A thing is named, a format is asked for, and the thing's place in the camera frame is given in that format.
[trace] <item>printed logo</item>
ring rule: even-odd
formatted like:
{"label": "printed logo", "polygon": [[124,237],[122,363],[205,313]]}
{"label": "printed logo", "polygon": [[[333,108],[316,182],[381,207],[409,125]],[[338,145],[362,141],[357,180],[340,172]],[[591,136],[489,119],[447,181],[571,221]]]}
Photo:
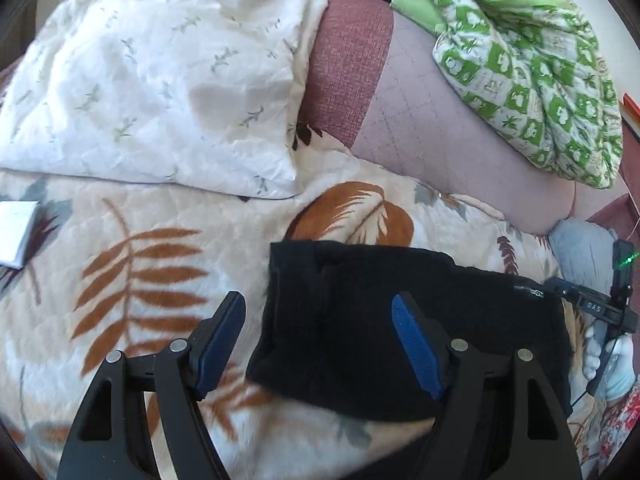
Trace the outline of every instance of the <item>printed logo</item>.
{"label": "printed logo", "polygon": [[545,297],[545,293],[544,292],[542,292],[541,290],[536,290],[535,288],[531,288],[530,286],[513,285],[513,288],[515,288],[517,290],[527,290],[530,294],[533,294],[534,296],[537,296],[539,298],[544,298]]}

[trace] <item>green patterned cloth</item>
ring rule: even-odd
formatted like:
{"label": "green patterned cloth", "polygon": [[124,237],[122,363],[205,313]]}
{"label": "green patterned cloth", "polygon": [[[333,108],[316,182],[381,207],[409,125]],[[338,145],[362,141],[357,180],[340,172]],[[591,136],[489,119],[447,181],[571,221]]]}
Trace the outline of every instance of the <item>green patterned cloth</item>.
{"label": "green patterned cloth", "polygon": [[571,0],[394,0],[427,30],[462,100],[542,170],[596,189],[622,158],[618,99],[598,40]]}

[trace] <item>orange leaf print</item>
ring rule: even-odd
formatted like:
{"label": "orange leaf print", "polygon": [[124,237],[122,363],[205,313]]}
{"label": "orange leaf print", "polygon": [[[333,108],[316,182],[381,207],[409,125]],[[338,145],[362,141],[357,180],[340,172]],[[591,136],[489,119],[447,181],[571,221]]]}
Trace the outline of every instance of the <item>orange leaf print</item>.
{"label": "orange leaf print", "polygon": [[8,427],[7,431],[9,432],[9,436],[13,439],[16,444],[23,444],[27,439],[27,436],[18,430],[18,428]]}
{"label": "orange leaf print", "polygon": [[134,256],[137,258],[178,258],[180,256],[191,256],[192,254],[199,254],[202,250],[196,247],[191,247],[181,244],[157,244],[151,247],[146,247],[137,251]]}
{"label": "orange leaf print", "polygon": [[109,248],[106,251],[98,254],[98,257],[94,261],[92,261],[84,270],[84,272],[82,273],[82,277],[86,278],[87,276],[91,276],[94,272],[97,272],[103,267],[109,265],[113,260],[120,256],[120,253],[122,252],[124,246],[127,244],[127,241],[128,240],[124,240],[119,244],[114,245],[112,248]]}
{"label": "orange leaf print", "polygon": [[76,308],[87,304],[98,294],[100,294],[113,280],[115,280],[120,275],[128,261],[128,258],[121,259],[118,263],[111,267],[111,269],[106,270],[100,276],[95,278],[78,298]]}
{"label": "orange leaf print", "polygon": [[127,357],[138,357],[144,354],[155,354],[161,351],[165,346],[171,344],[175,337],[165,339],[148,339],[139,343],[127,346],[123,352]]}
{"label": "orange leaf print", "polygon": [[227,439],[238,440],[238,432],[231,420],[231,413],[250,410],[269,404],[274,395],[259,386],[244,380],[244,371],[229,363],[220,378],[213,400],[205,400],[202,409],[210,413]]}
{"label": "orange leaf print", "polygon": [[413,236],[411,217],[401,207],[384,200],[364,219],[347,243],[408,247]]}
{"label": "orange leaf print", "polygon": [[146,403],[146,424],[149,427],[149,435],[153,436],[160,425],[160,406],[156,394],[151,394]]}
{"label": "orange leaf print", "polygon": [[131,277],[147,283],[180,283],[208,276],[205,270],[196,267],[159,267],[143,269],[131,273]]}
{"label": "orange leaf print", "polygon": [[43,426],[37,429],[38,438],[49,444],[64,444],[71,426]]}
{"label": "orange leaf print", "polygon": [[460,200],[452,197],[449,193],[440,193],[440,199],[444,202],[445,206],[453,209],[463,220],[466,220],[465,205],[460,202]]}
{"label": "orange leaf print", "polygon": [[89,330],[97,327],[98,323],[104,319],[104,316],[106,316],[122,298],[124,298],[124,290],[120,290],[119,292],[111,294],[99,301],[95,308],[89,312],[89,314],[84,316],[80,323],[78,323],[71,339],[75,339],[79,335],[89,332]]}
{"label": "orange leaf print", "polygon": [[[104,198],[103,202],[118,223],[123,241],[99,254],[82,274],[82,277],[86,278],[101,269],[107,269],[97,277],[94,276],[93,281],[82,292],[76,304],[77,309],[97,299],[97,304],[76,326],[71,339],[98,327],[102,330],[89,347],[84,358],[84,366],[81,371],[83,376],[89,370],[97,367],[121,338],[123,346],[125,346],[125,353],[130,357],[155,353],[169,345],[176,336],[191,332],[200,322],[200,319],[193,316],[146,317],[146,309],[141,308],[139,302],[131,301],[132,298],[161,308],[182,308],[209,301],[208,298],[190,292],[134,288],[136,283],[140,282],[173,285],[208,276],[209,273],[206,270],[196,267],[155,267],[156,260],[162,258],[176,258],[201,253],[202,250],[197,247],[171,242],[171,240],[199,234],[201,231],[181,227],[162,227],[132,234],[125,217],[115,204],[108,198]],[[116,261],[123,251],[125,256]],[[108,290],[108,286],[121,275],[123,278],[118,280],[122,281],[121,289],[117,292],[110,291],[111,294],[110,292],[105,294],[104,291]],[[121,307],[118,309],[120,319],[107,328],[100,326],[107,314],[111,313],[117,305]],[[159,335],[164,335],[164,337],[136,341],[138,337],[136,337],[136,333],[131,331],[132,327],[159,332]]]}
{"label": "orange leaf print", "polygon": [[341,220],[350,216],[350,208],[367,198],[379,203],[384,191],[365,182],[343,182],[327,189],[305,207],[289,226],[285,239],[321,240],[334,231]]}
{"label": "orange leaf print", "polygon": [[257,408],[268,404],[273,400],[273,394],[264,388],[257,387],[257,389],[247,395],[244,399],[240,400],[235,406],[234,411],[244,410],[246,408]]}
{"label": "orange leaf print", "polygon": [[585,446],[582,448],[582,459],[580,460],[580,467],[584,465],[585,462],[590,458],[589,447]]}
{"label": "orange leaf print", "polygon": [[551,250],[551,244],[549,243],[549,238],[545,235],[534,235],[536,237],[536,240],[538,241],[538,243],[540,244],[540,247],[542,247],[543,249],[548,249],[549,251]]}
{"label": "orange leaf print", "polygon": [[502,254],[502,260],[504,262],[505,274],[514,274],[515,276],[517,276],[518,264],[516,263],[516,253],[513,249],[513,246],[509,242],[509,239],[506,236],[501,236],[498,238],[497,242]]}
{"label": "orange leaf print", "polygon": [[207,298],[196,296],[190,292],[172,292],[168,290],[132,290],[131,294],[141,301],[153,306],[182,308],[205,304]]}
{"label": "orange leaf print", "polygon": [[321,240],[339,230],[345,231],[342,241],[347,243],[408,246],[414,223],[402,208],[385,200],[380,186],[343,182],[304,208],[290,224],[285,240]]}
{"label": "orange leaf print", "polygon": [[196,229],[180,229],[175,227],[165,227],[152,229],[131,237],[132,240],[166,240],[168,238],[184,238],[200,234],[202,231]]}
{"label": "orange leaf print", "polygon": [[577,426],[577,430],[575,430],[574,433],[574,447],[575,450],[578,451],[580,446],[582,445],[582,439],[584,438],[584,424],[578,422],[568,422],[568,425],[570,429],[572,426]]}
{"label": "orange leaf print", "polygon": [[104,357],[113,350],[113,347],[124,333],[125,327],[124,320],[120,319],[109,325],[104,332],[95,339],[84,359],[84,366],[82,367],[83,376],[97,367]]}
{"label": "orange leaf print", "polygon": [[192,332],[200,322],[200,318],[192,316],[130,317],[129,320],[142,328],[158,332]]}

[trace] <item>black cloth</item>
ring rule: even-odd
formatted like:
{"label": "black cloth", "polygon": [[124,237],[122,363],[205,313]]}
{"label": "black cloth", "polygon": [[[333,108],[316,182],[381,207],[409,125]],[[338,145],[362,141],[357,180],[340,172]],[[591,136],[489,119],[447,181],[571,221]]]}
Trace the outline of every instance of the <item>black cloth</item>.
{"label": "black cloth", "polygon": [[391,322],[407,290],[427,318],[482,352],[530,349],[566,414],[571,344],[560,299],[533,280],[458,267],[442,253],[337,242],[271,245],[260,341],[246,376],[281,396],[367,420],[435,416]]}

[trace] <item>hand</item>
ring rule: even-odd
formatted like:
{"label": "hand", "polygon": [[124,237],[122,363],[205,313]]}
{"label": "hand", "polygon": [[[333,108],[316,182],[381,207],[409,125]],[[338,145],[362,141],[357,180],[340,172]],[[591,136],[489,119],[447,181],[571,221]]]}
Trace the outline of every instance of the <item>hand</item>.
{"label": "hand", "polygon": [[[587,329],[585,338],[582,373],[587,380],[591,381],[596,376],[596,370],[600,367],[602,348],[593,338],[593,325]],[[634,344],[631,336],[624,334],[617,339],[609,341],[606,346],[607,352],[610,352],[612,348],[612,355],[617,355],[618,357],[605,385],[605,399],[607,401],[623,397],[629,393],[636,382],[636,373],[633,365]]]}

